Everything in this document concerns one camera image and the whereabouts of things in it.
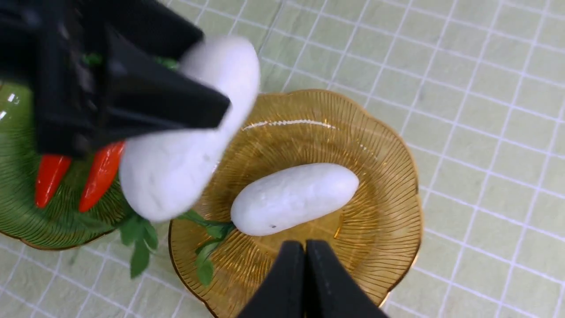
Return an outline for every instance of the red pepper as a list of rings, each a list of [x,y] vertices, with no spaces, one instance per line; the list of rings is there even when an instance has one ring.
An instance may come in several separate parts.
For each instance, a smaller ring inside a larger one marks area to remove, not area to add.
[[[51,200],[67,170],[71,158],[46,154],[41,157],[36,180],[36,206],[43,209]]]
[[[90,210],[108,191],[120,165],[124,142],[110,144],[94,155],[90,174],[80,198],[79,211]]]

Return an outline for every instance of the amber glass plate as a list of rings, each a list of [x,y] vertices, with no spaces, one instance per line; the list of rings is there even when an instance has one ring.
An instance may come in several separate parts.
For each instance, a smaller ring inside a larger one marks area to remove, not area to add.
[[[19,85],[0,85],[0,233],[41,250],[65,250],[113,230],[123,218],[117,179],[91,210],[78,211],[92,158],[74,161],[47,207],[35,206],[40,156],[35,151],[33,94]]]
[[[194,250],[204,228],[171,222],[169,248],[186,287],[221,318],[236,317],[271,269],[285,240],[323,239],[343,266],[381,304],[415,261],[423,232],[414,160],[400,136],[352,100],[322,90],[259,96],[194,209],[229,221],[249,183],[293,166],[332,162],[360,180],[353,199],[320,219],[266,237],[234,231],[212,254],[214,278],[199,283]]]

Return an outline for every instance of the green leaf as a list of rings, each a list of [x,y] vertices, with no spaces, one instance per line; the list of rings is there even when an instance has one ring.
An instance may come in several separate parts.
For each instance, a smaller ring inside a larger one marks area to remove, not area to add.
[[[152,250],[156,250],[159,246],[159,238],[157,237],[157,231],[149,221],[145,222],[145,233],[144,233],[144,240],[147,243],[147,246]]]
[[[125,246],[130,246],[133,242],[138,241],[143,233],[144,226],[139,222],[139,218],[132,217],[120,227],[121,242]]]
[[[214,252],[214,250],[220,245],[220,243],[221,240],[213,239],[205,242],[202,246],[198,247],[196,249],[197,250],[196,266],[199,266],[200,264],[208,260],[212,252]]]
[[[143,240],[137,240],[133,249],[132,259],[129,263],[129,276],[134,279],[141,275],[149,266],[151,253]]]
[[[214,265],[210,260],[206,260],[196,268],[196,275],[198,280],[204,286],[210,285],[214,276]]]
[[[213,238],[224,238],[224,229],[224,226],[209,226],[206,228],[206,232]]]

